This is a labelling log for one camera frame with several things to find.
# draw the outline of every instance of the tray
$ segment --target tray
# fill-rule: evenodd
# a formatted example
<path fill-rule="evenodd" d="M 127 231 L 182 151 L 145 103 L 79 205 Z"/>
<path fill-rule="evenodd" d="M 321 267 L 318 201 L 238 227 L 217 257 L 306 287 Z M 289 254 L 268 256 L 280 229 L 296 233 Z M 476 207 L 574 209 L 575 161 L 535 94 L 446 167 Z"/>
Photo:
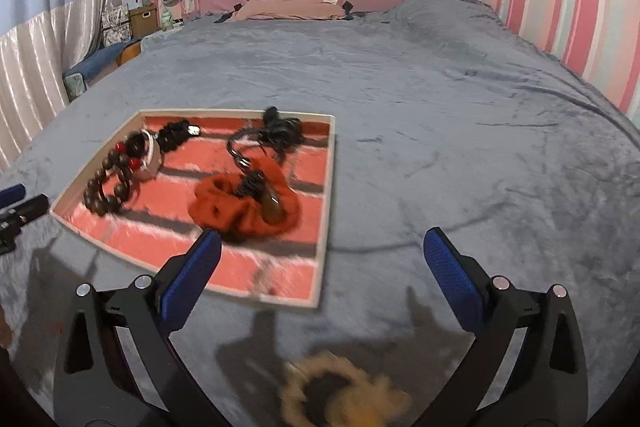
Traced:
<path fill-rule="evenodd" d="M 207 288 L 265 303 L 315 308 L 326 252 L 335 118 L 327 114 L 280 114 L 303 122 L 304 143 L 287 155 L 283 164 L 290 187 L 300 197 L 300 223 L 276 237 L 241 245 L 223 244 L 220 264 Z M 183 118 L 199 125 L 202 135 L 168 153 L 158 176 L 135 187 L 120 214 L 98 217 L 84 207 L 86 183 L 116 142 L 142 127 L 158 131 L 166 123 Z M 50 213 L 92 244 L 150 273 L 157 272 L 169 257 L 184 253 L 200 234 L 187 212 L 195 185 L 216 172 L 238 172 L 226 152 L 226 140 L 244 126 L 262 126 L 261 119 L 261 110 L 140 110 L 78 172 Z M 241 140 L 237 144 L 245 156 L 264 155 L 256 142 Z M 111 176 L 105 191 L 116 182 L 116 176 Z"/>

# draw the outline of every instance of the silver bolt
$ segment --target silver bolt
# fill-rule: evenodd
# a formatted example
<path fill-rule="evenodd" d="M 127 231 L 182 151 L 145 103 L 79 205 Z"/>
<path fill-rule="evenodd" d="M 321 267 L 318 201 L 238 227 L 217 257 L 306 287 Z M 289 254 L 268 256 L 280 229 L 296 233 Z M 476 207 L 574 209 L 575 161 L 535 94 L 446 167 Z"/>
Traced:
<path fill-rule="evenodd" d="M 554 284 L 554 287 L 551 288 L 553 293 L 555 293 L 556 297 L 566 297 L 566 288 L 561 284 Z"/>
<path fill-rule="evenodd" d="M 135 285 L 136 285 L 136 288 L 143 290 L 145 288 L 149 288 L 149 286 L 151 286 L 152 281 L 153 279 L 151 279 L 151 276 L 141 275 L 136 279 Z"/>
<path fill-rule="evenodd" d="M 87 283 L 82 283 L 78 286 L 78 288 L 76 288 L 76 295 L 78 295 L 78 297 L 84 297 L 85 295 L 89 295 L 90 291 L 91 286 L 89 286 Z"/>
<path fill-rule="evenodd" d="M 507 277 L 503 277 L 502 275 L 498 275 L 498 277 L 494 277 L 494 286 L 498 288 L 498 290 L 506 290 L 511 283 Z"/>

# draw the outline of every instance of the curtain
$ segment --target curtain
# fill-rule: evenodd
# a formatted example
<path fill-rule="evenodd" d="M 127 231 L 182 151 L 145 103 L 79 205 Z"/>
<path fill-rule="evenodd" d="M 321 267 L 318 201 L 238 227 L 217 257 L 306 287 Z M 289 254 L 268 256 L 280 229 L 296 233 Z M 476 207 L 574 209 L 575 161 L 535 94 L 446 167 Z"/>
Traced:
<path fill-rule="evenodd" d="M 68 103 L 62 72 L 97 47 L 110 2 L 121 0 L 3 0 L 0 172 Z"/>

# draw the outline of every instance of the gray bedspread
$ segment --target gray bedspread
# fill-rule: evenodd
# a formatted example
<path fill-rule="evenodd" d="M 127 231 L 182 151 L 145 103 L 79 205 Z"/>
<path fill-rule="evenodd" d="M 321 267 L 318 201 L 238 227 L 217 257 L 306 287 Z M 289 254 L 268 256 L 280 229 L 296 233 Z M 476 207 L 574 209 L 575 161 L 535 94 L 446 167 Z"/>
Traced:
<path fill-rule="evenodd" d="M 399 424 L 411 423 L 472 341 L 422 257 L 436 225 L 490 275 L 568 288 L 591 412 L 603 403 L 640 348 L 640 134 L 479 2 L 408 0 L 336 22 L 203 18 L 73 102 L 0 185 L 56 197 L 139 108 L 268 105 L 336 117 L 328 264 L 317 312 L 206 293 L 172 336 L 234 425 L 279 425 L 283 362 L 325 349 L 409 392 Z M 47 410 L 74 289 L 122 287 L 139 272 L 50 217 L 0 258 L 12 360 Z"/>

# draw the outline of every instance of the orange scrunchie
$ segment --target orange scrunchie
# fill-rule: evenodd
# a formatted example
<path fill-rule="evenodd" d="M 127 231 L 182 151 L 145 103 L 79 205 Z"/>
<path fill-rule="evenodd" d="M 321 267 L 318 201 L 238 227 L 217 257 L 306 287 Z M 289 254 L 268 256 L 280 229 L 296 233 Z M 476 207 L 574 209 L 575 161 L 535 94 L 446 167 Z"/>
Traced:
<path fill-rule="evenodd" d="M 298 195 L 289 188 L 280 166 L 268 156 L 254 158 L 252 169 L 260 169 L 277 192 L 285 213 L 283 222 L 270 225 L 262 219 L 262 206 L 251 197 L 232 195 L 242 175 L 216 174 L 200 182 L 196 200 L 189 206 L 193 222 L 218 232 L 232 232 L 241 237 L 266 237 L 291 229 L 300 217 Z"/>

